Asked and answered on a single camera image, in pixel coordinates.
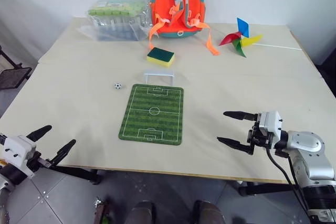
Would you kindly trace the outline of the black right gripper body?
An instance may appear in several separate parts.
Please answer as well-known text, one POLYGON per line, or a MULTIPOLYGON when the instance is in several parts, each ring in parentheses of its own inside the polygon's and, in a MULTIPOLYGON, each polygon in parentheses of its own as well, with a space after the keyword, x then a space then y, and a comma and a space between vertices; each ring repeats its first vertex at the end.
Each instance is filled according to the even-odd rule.
POLYGON ((253 155, 255 146, 267 150, 272 148, 275 134, 266 129, 266 113, 259 113, 256 122, 248 132, 247 142, 250 144, 247 154, 253 155))

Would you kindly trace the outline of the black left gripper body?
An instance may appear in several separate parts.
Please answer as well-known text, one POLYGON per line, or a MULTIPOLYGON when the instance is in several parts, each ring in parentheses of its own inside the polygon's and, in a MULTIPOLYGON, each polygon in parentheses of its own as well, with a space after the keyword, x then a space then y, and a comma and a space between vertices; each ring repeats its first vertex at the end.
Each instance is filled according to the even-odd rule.
POLYGON ((34 173, 38 171, 40 168, 50 168, 52 163, 47 160, 41 158, 41 153, 39 151, 34 151, 33 156, 27 161, 27 167, 34 173))

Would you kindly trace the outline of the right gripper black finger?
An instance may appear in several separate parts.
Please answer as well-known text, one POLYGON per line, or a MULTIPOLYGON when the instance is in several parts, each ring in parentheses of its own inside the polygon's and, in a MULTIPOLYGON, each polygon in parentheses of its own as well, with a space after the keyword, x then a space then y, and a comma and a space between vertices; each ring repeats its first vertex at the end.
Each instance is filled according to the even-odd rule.
POLYGON ((252 154, 252 148, 250 145, 243 145, 239 141, 232 140, 230 138, 225 138, 225 137, 217 137, 217 140, 227 145, 230 148, 245 152, 247 154, 252 154))
POLYGON ((256 114, 251 114, 243 111, 225 111, 223 114, 227 117, 237 120, 256 121, 256 114))

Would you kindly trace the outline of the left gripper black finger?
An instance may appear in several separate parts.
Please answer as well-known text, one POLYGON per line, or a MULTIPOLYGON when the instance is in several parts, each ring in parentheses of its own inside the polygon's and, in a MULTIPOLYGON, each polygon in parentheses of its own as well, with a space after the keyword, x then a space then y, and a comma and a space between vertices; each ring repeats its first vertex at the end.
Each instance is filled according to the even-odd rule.
POLYGON ((41 139, 46 133, 48 133, 52 129, 51 125, 46 125, 40 129, 37 129, 30 134, 28 134, 26 137, 30 139, 33 142, 37 142, 39 139, 41 139))
POLYGON ((51 159, 49 162, 51 166, 57 166, 70 152, 71 148, 76 144, 76 140, 73 139, 64 145, 58 152, 57 155, 51 159))

